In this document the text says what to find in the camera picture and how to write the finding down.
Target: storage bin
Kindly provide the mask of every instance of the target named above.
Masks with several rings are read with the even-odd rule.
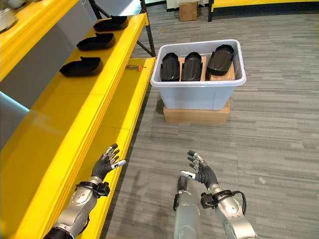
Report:
[[[174,52],[178,57],[183,57],[190,52],[198,52],[200,55],[206,55],[210,59],[212,51],[215,51],[222,44],[228,44],[234,48],[235,80],[196,82],[160,81],[160,65],[166,54]],[[240,43],[233,39],[164,45],[159,50],[151,78],[151,85],[158,88],[164,105],[168,109],[220,110],[224,107],[235,88],[245,82],[246,72]]]

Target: metal pole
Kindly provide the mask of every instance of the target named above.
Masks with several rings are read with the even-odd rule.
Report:
[[[100,6],[98,6],[95,2],[93,3],[94,4],[94,7],[96,7],[104,16],[108,17],[108,18],[111,18],[110,15],[108,15],[108,13],[106,11],[104,11],[103,9],[101,9]]]
[[[137,44],[141,47],[141,48],[143,48],[148,54],[150,54],[151,56],[153,56],[153,53],[150,51],[150,50],[148,50],[140,41],[137,41]]]
[[[148,11],[146,9],[145,0],[140,0],[140,3],[141,3],[141,7],[142,7],[142,12],[146,13],[147,17],[149,18]],[[154,48],[154,42],[153,42],[153,37],[152,37],[152,32],[151,32],[151,26],[150,26],[150,21],[149,21],[148,26],[146,26],[146,31],[148,33],[148,39],[149,39],[149,42],[150,42],[150,47],[151,47],[151,52],[152,52],[151,56],[152,57],[156,57],[155,48]]]
[[[96,4],[95,4],[95,1],[94,1],[94,0],[89,0],[89,3],[90,3],[90,5],[91,5],[91,8],[92,8],[92,10],[93,10],[93,12],[94,12],[96,18],[97,18],[97,19],[102,19],[102,16],[101,16],[99,10],[95,7],[95,5],[96,5]]]
[[[212,12],[211,12],[211,8],[213,6],[213,3],[214,3],[214,0],[209,0],[208,1],[208,22],[211,22],[212,21]]]

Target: yellow shelf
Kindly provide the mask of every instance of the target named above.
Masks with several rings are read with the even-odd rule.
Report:
[[[42,0],[16,11],[17,23],[0,34],[0,81],[78,0]]]
[[[243,6],[243,5],[258,5],[271,3],[287,3],[287,2],[308,2],[316,0],[215,0],[213,7],[227,7],[227,6]]]
[[[132,59],[130,63],[146,68],[142,72],[125,70],[75,183],[88,179],[96,160],[114,142],[119,145],[120,159],[125,159],[153,71],[155,58]],[[109,183],[111,193],[108,197],[98,199],[96,207],[90,214],[90,223],[79,238],[99,238],[120,172],[121,168],[118,168],[107,175],[105,181]]]
[[[57,73],[1,151],[3,236],[41,238],[57,219],[145,24],[146,14],[131,16],[126,29],[114,32],[112,48],[76,49],[66,63],[99,56],[103,71],[81,78]],[[20,190],[13,194],[12,185]]]

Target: floor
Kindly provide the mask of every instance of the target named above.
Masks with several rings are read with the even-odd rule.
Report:
[[[247,82],[231,97],[226,126],[164,122],[151,88],[102,238],[169,239],[179,171],[198,152],[219,182],[247,199],[247,219],[261,239],[319,235],[319,14],[219,17],[179,22],[178,11],[148,7],[156,51],[168,43],[234,38]],[[147,44],[144,32],[140,38]],[[137,46],[133,56],[147,56]],[[198,198],[204,186],[189,183]],[[201,210],[204,238],[226,238],[214,212]]]

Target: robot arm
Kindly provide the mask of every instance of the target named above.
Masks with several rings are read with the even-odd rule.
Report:
[[[90,179],[77,185],[69,205],[44,239],[74,239],[85,230],[90,221],[89,214],[98,198],[107,196],[110,192],[109,184],[102,183],[105,176],[126,163],[125,160],[116,162],[119,150],[114,150],[117,147],[117,144],[111,145],[96,162]]]
[[[209,194],[201,195],[201,204],[203,208],[214,208],[217,217],[224,226],[225,233],[229,239],[254,239],[257,238],[253,227],[245,218],[246,199],[242,192],[223,189],[216,178],[213,170],[207,163],[195,152],[188,152],[188,159],[192,162],[190,166],[197,171],[191,173],[181,171],[181,175],[192,178],[198,182],[205,184]],[[243,197],[243,209],[234,195],[241,193]]]

